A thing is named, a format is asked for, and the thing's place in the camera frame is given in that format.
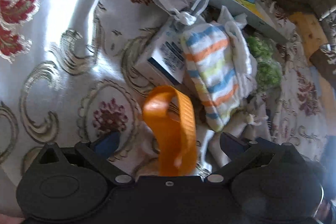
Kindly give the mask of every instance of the white box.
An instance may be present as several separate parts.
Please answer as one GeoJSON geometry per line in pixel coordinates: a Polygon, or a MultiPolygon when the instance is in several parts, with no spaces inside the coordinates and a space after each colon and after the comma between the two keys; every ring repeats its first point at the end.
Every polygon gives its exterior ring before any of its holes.
{"type": "Polygon", "coordinates": [[[156,86],[171,85],[188,96],[197,96],[193,82],[185,73],[184,54],[173,17],[152,38],[133,68],[156,86]]]}

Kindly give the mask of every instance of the screw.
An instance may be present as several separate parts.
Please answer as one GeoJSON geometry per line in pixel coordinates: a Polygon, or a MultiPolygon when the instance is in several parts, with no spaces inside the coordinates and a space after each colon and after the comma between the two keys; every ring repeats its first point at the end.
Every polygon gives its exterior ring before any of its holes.
{"type": "Polygon", "coordinates": [[[217,174],[209,175],[207,179],[211,183],[219,183],[224,180],[222,175],[217,175],[217,174]]]}
{"type": "Polygon", "coordinates": [[[129,183],[132,180],[130,175],[119,175],[115,177],[115,181],[118,183],[129,183]]]}

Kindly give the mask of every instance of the striped towel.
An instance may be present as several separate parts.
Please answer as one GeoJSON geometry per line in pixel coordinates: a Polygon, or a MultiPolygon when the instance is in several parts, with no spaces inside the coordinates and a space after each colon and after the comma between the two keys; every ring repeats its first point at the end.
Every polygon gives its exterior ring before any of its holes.
{"type": "Polygon", "coordinates": [[[220,131],[240,99],[229,37],[222,25],[203,23],[184,31],[181,45],[207,122],[214,131],[220,131]]]}

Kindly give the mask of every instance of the orange fabric loop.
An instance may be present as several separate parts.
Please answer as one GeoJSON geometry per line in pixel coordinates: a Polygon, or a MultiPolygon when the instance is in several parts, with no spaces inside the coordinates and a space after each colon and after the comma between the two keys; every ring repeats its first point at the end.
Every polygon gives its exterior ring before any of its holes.
{"type": "Polygon", "coordinates": [[[160,175],[189,175],[197,160],[194,109],[189,97],[172,86],[158,86],[146,98],[142,113],[159,145],[160,175]],[[178,100],[180,121],[168,116],[173,97],[178,100]]]}

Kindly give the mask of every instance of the blue stripe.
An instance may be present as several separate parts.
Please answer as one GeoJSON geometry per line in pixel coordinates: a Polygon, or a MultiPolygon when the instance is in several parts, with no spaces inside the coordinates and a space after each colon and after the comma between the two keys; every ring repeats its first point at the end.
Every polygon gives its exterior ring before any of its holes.
{"type": "Polygon", "coordinates": [[[154,58],[151,57],[147,61],[156,67],[165,77],[167,77],[167,79],[171,81],[173,85],[179,84],[179,82],[173,76],[171,76],[154,58]]]}
{"type": "Polygon", "coordinates": [[[235,75],[236,75],[235,69],[232,69],[227,75],[224,76],[224,79],[220,83],[209,87],[208,91],[210,93],[215,93],[217,91],[223,90],[227,86],[231,78],[235,75]]]}
{"type": "Polygon", "coordinates": [[[198,70],[188,70],[188,74],[192,78],[197,78],[200,75],[198,70]]]}
{"type": "Polygon", "coordinates": [[[205,115],[213,120],[216,120],[219,118],[219,115],[217,113],[206,113],[205,115]]]}
{"type": "Polygon", "coordinates": [[[222,25],[219,26],[210,26],[209,28],[205,29],[203,32],[199,32],[199,33],[192,33],[190,35],[190,37],[188,38],[186,44],[187,46],[192,46],[195,43],[197,43],[198,41],[200,41],[203,37],[210,35],[214,32],[218,32],[218,31],[222,31],[224,32],[225,29],[222,25]]]}

